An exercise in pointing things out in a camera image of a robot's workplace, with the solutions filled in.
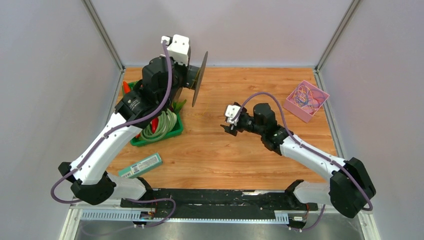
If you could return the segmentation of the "dark grey cable spool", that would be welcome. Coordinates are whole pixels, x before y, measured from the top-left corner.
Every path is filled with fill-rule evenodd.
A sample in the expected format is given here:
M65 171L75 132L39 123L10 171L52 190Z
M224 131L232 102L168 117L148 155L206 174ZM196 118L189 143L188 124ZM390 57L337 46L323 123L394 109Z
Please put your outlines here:
M206 70L208 56L209 56L209 52L206 51L200 67L197 67L194 65L189 65L188 67L187 81L186 81L186 83L188 84L187 88L190 90L194 90L192 104L191 104L192 107L195 106L199 92L200 92L203 76Z

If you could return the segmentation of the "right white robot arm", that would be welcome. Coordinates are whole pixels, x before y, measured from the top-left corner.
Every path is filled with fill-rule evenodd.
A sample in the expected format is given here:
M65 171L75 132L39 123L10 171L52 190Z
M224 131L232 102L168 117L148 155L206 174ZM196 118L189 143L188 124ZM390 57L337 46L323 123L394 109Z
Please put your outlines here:
M333 206L347 218L354 218L376 195L375 186L363 162L326 153L305 142L291 130L277 123L275 112L268 103L258 103L249 115L246 108L234 102L226 107L224 131L236 136L249 132L260 136L265 148L297 161L326 180L313 183L297 180L288 188L286 205L299 209L303 204Z

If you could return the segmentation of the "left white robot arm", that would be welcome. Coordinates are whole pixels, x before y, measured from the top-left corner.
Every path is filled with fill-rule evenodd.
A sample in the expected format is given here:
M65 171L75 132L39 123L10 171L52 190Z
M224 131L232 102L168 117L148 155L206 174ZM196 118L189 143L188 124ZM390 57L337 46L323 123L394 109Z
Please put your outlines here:
M171 107L182 89L199 92L205 67L159 56L142 68L141 79L122 96L90 146L76 160L59 165L61 180L71 184L73 203L132 199L142 208L152 203L153 194L141 180L108 173L107 168L128 142Z

